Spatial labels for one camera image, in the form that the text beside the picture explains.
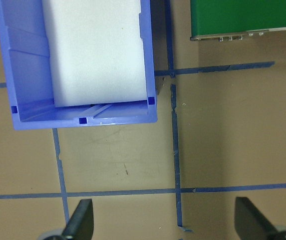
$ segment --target white foam block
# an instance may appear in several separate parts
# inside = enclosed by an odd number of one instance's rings
[[[43,0],[56,107],[146,100],[140,0]]]

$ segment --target green board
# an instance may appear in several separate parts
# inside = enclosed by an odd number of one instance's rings
[[[192,36],[286,28],[286,0],[191,0]]]

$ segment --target tan floor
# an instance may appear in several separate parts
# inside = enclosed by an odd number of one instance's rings
[[[155,69],[167,69],[163,0],[152,1]],[[175,68],[276,61],[266,69],[158,77],[159,121],[59,129],[67,192],[172,189],[170,85],[177,84],[184,188],[286,183],[286,32],[242,41],[190,42],[189,0],[172,0]],[[0,54],[0,83],[5,81]],[[51,129],[14,131],[0,89],[0,195],[60,193]],[[247,196],[286,225],[286,189],[92,197],[93,239],[236,240],[233,204]],[[69,197],[73,212],[79,197]],[[0,239],[35,240],[63,228],[62,199],[0,199]]]

